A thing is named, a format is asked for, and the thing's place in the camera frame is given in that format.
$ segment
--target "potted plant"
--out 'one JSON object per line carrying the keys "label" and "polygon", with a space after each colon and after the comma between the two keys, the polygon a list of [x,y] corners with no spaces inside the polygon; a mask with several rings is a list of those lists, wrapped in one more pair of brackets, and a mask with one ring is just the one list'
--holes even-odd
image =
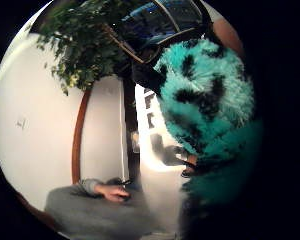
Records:
{"label": "potted plant", "polygon": [[66,95],[69,87],[91,89],[94,81],[114,74],[114,66],[128,55],[142,62],[123,41],[129,35],[120,32],[121,19],[137,3],[138,0],[69,1],[54,9],[40,29],[37,47],[44,50],[51,45],[58,60],[51,73],[59,77]]}

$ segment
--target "gray sleeve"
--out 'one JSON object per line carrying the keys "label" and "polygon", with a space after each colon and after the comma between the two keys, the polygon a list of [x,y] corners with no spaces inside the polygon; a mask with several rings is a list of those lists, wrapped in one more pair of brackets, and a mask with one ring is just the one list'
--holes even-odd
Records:
{"label": "gray sleeve", "polygon": [[86,192],[91,197],[98,197],[101,194],[95,192],[95,186],[98,184],[104,184],[102,181],[94,178],[88,178],[80,180],[76,185]]}
{"label": "gray sleeve", "polygon": [[206,3],[202,0],[201,0],[201,2],[207,9],[212,22],[215,22],[221,18],[224,18],[217,10],[215,10],[213,7],[211,7],[208,3]]}

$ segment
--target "hand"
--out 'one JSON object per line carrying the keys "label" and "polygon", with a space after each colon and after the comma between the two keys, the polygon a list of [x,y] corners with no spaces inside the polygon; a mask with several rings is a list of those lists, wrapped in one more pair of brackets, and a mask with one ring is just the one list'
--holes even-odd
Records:
{"label": "hand", "polygon": [[107,200],[111,202],[123,202],[123,197],[129,197],[128,193],[120,185],[102,185],[99,184],[95,187],[95,191],[101,193]]}

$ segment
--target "black spots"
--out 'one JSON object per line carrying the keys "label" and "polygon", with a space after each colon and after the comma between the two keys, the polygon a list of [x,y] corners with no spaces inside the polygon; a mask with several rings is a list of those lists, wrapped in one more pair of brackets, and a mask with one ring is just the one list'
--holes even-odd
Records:
{"label": "black spots", "polygon": [[195,47],[198,43],[199,43],[199,39],[190,39],[189,41],[184,42],[183,46],[185,48],[190,49],[190,48]]}
{"label": "black spots", "polygon": [[193,138],[200,139],[202,137],[202,132],[198,129],[196,124],[189,124],[188,130]]}
{"label": "black spots", "polygon": [[177,135],[176,139],[181,144],[184,142],[188,143],[198,154],[202,154],[207,146],[207,144],[201,143],[199,139],[189,135]]}
{"label": "black spots", "polygon": [[248,77],[247,77],[246,72],[244,71],[243,66],[242,66],[242,65],[238,65],[238,66],[236,67],[236,71],[237,71],[237,78],[238,78],[239,80],[241,80],[241,81],[246,82],[247,79],[248,79]]}
{"label": "black spots", "polygon": [[159,73],[161,73],[164,79],[167,79],[167,72],[168,72],[167,65],[162,64],[159,68]]}
{"label": "black spots", "polygon": [[225,79],[224,75],[214,74],[212,79],[211,93],[215,96],[221,98],[225,92],[223,81]]}
{"label": "black spots", "polygon": [[185,134],[176,134],[176,139],[181,144],[187,142],[197,153],[203,153],[206,144],[202,143],[203,133],[199,130],[197,124],[191,122],[191,119],[181,114],[170,112],[168,116],[170,122],[186,132]]}
{"label": "black spots", "polygon": [[189,54],[184,58],[181,66],[182,75],[188,78],[189,80],[191,80],[193,75],[193,65],[194,57],[193,55]]}
{"label": "black spots", "polygon": [[219,102],[225,92],[224,78],[225,76],[221,74],[214,74],[211,90],[199,98],[199,111],[209,120],[212,120],[219,111]]}
{"label": "black spots", "polygon": [[176,101],[182,103],[192,103],[200,96],[200,92],[195,92],[192,89],[181,89],[174,94]]}
{"label": "black spots", "polygon": [[219,102],[225,92],[224,78],[224,75],[214,74],[209,92],[181,89],[175,93],[175,100],[181,103],[197,105],[200,113],[205,115],[208,120],[212,120],[219,111]]}
{"label": "black spots", "polygon": [[211,121],[219,111],[218,97],[210,93],[204,94],[198,101],[198,106],[200,113]]}
{"label": "black spots", "polygon": [[215,51],[208,51],[206,49],[203,49],[201,51],[201,54],[207,55],[211,58],[223,58],[225,52],[225,48],[223,46],[218,45],[217,49]]}

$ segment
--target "person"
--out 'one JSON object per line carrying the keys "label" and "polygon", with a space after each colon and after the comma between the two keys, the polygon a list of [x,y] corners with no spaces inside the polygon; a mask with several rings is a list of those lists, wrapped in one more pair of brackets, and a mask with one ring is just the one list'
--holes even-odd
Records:
{"label": "person", "polygon": [[45,212],[57,231],[75,240],[174,240],[149,211],[137,182],[83,179],[49,192]]}

